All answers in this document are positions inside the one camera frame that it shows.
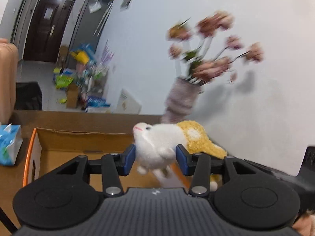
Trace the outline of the person's right hand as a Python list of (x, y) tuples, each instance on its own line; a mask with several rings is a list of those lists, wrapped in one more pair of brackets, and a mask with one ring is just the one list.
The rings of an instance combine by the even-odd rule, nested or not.
[(315, 224), (314, 215), (302, 215), (292, 226), (292, 228), (302, 236), (314, 236)]

